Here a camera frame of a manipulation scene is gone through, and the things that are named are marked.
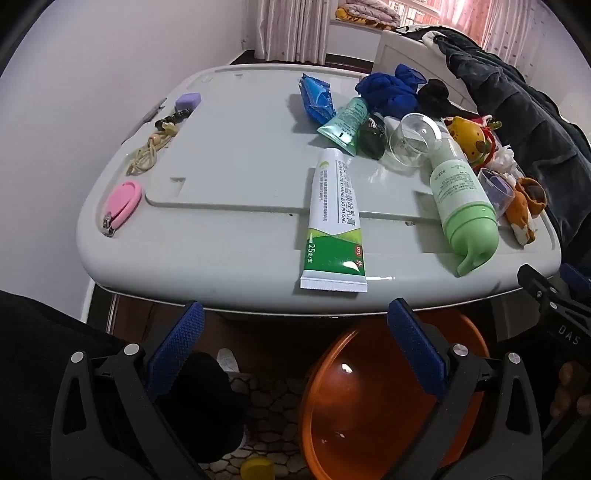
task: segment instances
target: clear glass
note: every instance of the clear glass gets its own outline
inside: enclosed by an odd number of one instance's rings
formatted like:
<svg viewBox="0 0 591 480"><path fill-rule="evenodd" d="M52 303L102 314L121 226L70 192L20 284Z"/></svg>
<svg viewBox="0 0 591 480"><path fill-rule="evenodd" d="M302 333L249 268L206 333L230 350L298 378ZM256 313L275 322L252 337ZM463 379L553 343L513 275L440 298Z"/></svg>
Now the clear glass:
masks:
<svg viewBox="0 0 591 480"><path fill-rule="evenodd" d="M491 201L496 217L500 218L515 198L515 190L502 175L488 168L480 169L478 181Z"/></svg>
<svg viewBox="0 0 591 480"><path fill-rule="evenodd" d="M390 135L387 151L389 157L405 167L417 168L440 143L441 131L432 119L421 113L409 113Z"/></svg>

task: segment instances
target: orange plastic bowl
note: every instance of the orange plastic bowl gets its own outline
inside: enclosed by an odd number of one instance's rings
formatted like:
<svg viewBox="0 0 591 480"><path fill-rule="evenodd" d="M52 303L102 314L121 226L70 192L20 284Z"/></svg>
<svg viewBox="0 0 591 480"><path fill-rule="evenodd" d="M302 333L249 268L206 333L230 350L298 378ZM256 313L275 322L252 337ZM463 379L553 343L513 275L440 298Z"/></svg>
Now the orange plastic bowl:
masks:
<svg viewBox="0 0 591 480"><path fill-rule="evenodd" d="M421 312L450 343L488 356L484 339L459 310ZM442 466L460 457L482 393L475 394ZM380 480L435 405L425 394L383 316L361 320L326 352L301 403L300 440L317 480Z"/></svg>

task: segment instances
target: metal screw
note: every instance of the metal screw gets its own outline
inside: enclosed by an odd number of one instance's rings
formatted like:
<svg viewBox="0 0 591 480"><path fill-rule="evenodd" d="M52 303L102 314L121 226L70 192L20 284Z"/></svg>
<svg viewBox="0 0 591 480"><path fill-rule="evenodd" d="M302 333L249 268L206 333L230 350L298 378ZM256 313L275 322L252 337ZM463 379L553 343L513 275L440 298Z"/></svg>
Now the metal screw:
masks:
<svg viewBox="0 0 591 480"><path fill-rule="evenodd" d="M517 365L519 362L521 362L521 357L519 355L517 355L517 353L515 352L510 352L509 355L509 362Z"/></svg>
<svg viewBox="0 0 591 480"><path fill-rule="evenodd" d="M130 343L123 349L123 352L125 355L135 355L139 352L139 345L137 343Z"/></svg>
<svg viewBox="0 0 591 480"><path fill-rule="evenodd" d="M468 354L468 348L461 343L456 343L453 346L453 352L459 356L466 356Z"/></svg>
<svg viewBox="0 0 591 480"><path fill-rule="evenodd" d="M84 358L84 354L82 352L76 352L76 353L72 354L72 357L70 358L70 360L72 360L73 364L77 364L83 358Z"/></svg>

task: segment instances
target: blanket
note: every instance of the blanket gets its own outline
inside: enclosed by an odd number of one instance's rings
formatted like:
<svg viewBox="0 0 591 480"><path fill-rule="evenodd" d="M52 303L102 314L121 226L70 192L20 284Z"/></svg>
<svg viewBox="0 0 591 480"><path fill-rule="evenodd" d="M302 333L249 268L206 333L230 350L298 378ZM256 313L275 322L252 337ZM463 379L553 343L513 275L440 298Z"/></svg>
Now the blanket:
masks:
<svg viewBox="0 0 591 480"><path fill-rule="evenodd" d="M337 8L335 15L336 18L344 22L351 22L358 25L364 25L366 27L378 28L379 30L392 30L393 28L391 25L386 25L382 22L370 20L369 18L355 17L354 15L349 15L344 8Z"/></svg>
<svg viewBox="0 0 591 480"><path fill-rule="evenodd" d="M591 147L582 130L565 121L556 104L528 85L521 73L453 30L435 37L447 67L466 84L481 114L503 123L496 131L511 145L526 176L548 197L563 262L591 275Z"/></svg>
<svg viewBox="0 0 591 480"><path fill-rule="evenodd" d="M339 8L353 17L365 18L393 28L400 26L400 16L381 0L345 0Z"/></svg>

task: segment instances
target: purple soap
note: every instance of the purple soap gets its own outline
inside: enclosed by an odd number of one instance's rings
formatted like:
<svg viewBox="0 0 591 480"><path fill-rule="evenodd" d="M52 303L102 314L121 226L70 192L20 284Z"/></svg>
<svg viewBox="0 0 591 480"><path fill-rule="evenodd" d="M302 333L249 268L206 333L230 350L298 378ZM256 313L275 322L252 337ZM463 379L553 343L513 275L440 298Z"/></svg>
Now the purple soap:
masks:
<svg viewBox="0 0 591 480"><path fill-rule="evenodd" d="M191 111L197 108L201 103L201 93L184 93L177 98L174 108L177 112L189 108Z"/></svg>

